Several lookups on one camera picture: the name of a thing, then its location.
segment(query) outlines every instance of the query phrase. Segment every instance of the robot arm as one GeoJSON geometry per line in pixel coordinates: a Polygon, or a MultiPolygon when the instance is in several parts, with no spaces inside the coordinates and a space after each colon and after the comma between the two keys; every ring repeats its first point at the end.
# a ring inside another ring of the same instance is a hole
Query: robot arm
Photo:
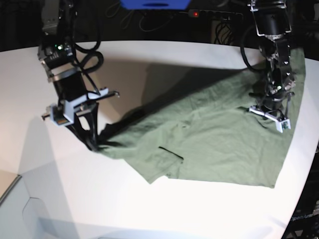
{"type": "Polygon", "coordinates": [[[291,25],[286,0],[251,0],[248,6],[255,20],[257,35],[263,38],[260,51],[267,60],[263,72],[265,91],[250,94],[256,98],[257,105],[250,107],[249,111],[273,120],[277,130],[283,132],[291,128],[288,112],[294,96],[291,89],[296,85],[290,66],[287,34],[291,32],[291,25]],[[286,100],[283,112],[283,101],[286,100]]]}
{"type": "Polygon", "coordinates": [[[47,107],[43,119],[50,118],[57,126],[65,126],[82,141],[89,150],[98,150],[97,113],[99,100],[119,95],[108,88],[98,89],[88,73],[97,70],[103,64],[103,55],[97,52],[100,43],[92,49],[83,49],[73,41],[76,2],[72,0],[45,0],[42,9],[43,36],[38,48],[38,58],[48,76],[48,82],[54,85],[58,103],[47,107]],[[82,62],[76,57],[76,49],[87,54],[82,62]],[[98,64],[84,69],[90,58],[97,57],[98,64]],[[52,70],[71,65],[71,68],[53,74],[52,70]],[[82,75],[95,89],[86,89],[82,75]],[[84,117],[90,129],[83,129],[80,117],[84,117]]]}
{"type": "MultiPolygon", "coordinates": [[[[57,126],[67,127],[89,150],[97,151],[98,101],[118,96],[119,93],[110,92],[108,88],[99,90],[88,74],[103,64],[103,55],[96,51],[100,39],[92,49],[84,49],[74,42],[76,3],[78,1],[44,0],[43,36],[38,58],[46,71],[48,82],[54,85],[58,102],[48,106],[42,118],[50,118],[57,126]],[[76,50],[86,54],[81,62],[76,57],[76,50]],[[85,69],[85,64],[92,57],[98,58],[98,64],[85,69]],[[52,70],[67,64],[72,67],[58,74],[53,73],[52,70]],[[92,84],[94,92],[87,90],[82,75],[92,84]],[[89,130],[82,127],[80,117],[87,120],[89,130]]],[[[261,71],[265,79],[264,91],[250,94],[256,98],[257,105],[250,107],[249,111],[273,120],[277,130],[283,132],[291,128],[288,111],[294,95],[291,89],[295,86],[287,39],[291,26],[285,0],[251,0],[249,6],[255,19],[257,34],[263,39],[260,50],[267,60],[266,69],[261,71]]],[[[244,58],[244,61],[249,69],[260,71],[251,67],[247,59],[244,58]]]]}

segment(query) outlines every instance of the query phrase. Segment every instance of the table surface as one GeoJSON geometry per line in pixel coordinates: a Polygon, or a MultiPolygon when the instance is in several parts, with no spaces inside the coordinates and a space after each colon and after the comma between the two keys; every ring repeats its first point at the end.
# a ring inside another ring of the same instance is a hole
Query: table surface
{"type": "MultiPolygon", "coordinates": [[[[239,48],[232,46],[108,41],[100,51],[105,62],[92,77],[98,87],[116,89],[121,97],[101,103],[99,130],[191,71],[245,68],[239,48]]],[[[246,51],[252,64],[262,59],[258,50],[246,51]]],[[[67,129],[41,121],[57,96],[36,54],[36,48],[0,53],[0,170],[23,176],[30,196],[43,201],[46,213],[38,213],[49,215],[43,223],[54,228],[52,234],[69,239],[281,238],[319,140],[319,62],[306,59],[295,134],[270,189],[166,177],[149,185],[125,161],[88,151],[67,129]]]]}

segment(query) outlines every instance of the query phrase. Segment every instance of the blue box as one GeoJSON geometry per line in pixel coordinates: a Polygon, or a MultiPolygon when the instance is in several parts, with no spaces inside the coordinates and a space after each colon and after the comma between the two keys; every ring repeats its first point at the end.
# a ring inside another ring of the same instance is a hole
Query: blue box
{"type": "Polygon", "coordinates": [[[187,8],[190,0],[121,0],[126,9],[177,9],[187,8]]]}

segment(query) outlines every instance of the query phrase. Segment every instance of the dark background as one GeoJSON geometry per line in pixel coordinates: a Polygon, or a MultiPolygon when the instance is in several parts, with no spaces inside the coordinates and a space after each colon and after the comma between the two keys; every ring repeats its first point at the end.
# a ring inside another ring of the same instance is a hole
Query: dark background
{"type": "MultiPolygon", "coordinates": [[[[134,11],[120,8],[114,17],[106,15],[115,13],[108,8],[118,0],[82,0],[79,5],[76,22],[75,40],[95,41],[96,27],[93,14],[98,16],[103,41],[109,40],[165,40],[212,43],[214,40],[213,19],[223,20],[219,12],[200,12],[199,18],[189,17],[189,9],[237,12],[243,19],[234,19],[230,26],[234,35],[233,45],[239,44],[243,31],[253,24],[252,14],[246,6],[246,0],[231,0],[224,7],[217,7],[216,0],[192,0],[186,10],[181,11],[134,11]],[[154,29],[169,20],[164,27],[143,32],[139,23],[141,18],[144,29],[154,29]]],[[[318,21],[314,21],[315,0],[289,0],[291,22],[294,33],[291,45],[303,47],[306,57],[319,59],[319,47],[315,32],[318,21]]],[[[0,51],[38,46],[41,36],[41,0],[1,0],[0,1],[0,51]]],[[[248,37],[247,47],[258,48],[256,34],[248,37]]]]}

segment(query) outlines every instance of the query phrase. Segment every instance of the green cloth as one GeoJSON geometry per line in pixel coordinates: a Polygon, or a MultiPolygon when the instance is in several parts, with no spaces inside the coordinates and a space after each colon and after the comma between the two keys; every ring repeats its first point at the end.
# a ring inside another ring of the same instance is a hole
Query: green cloth
{"type": "Polygon", "coordinates": [[[125,159],[149,183],[166,175],[273,188],[299,114],[303,51],[292,51],[291,66],[296,74],[291,130],[280,133],[273,121],[247,112],[256,104],[248,94],[260,75],[244,70],[102,136],[100,153],[125,159]]]}

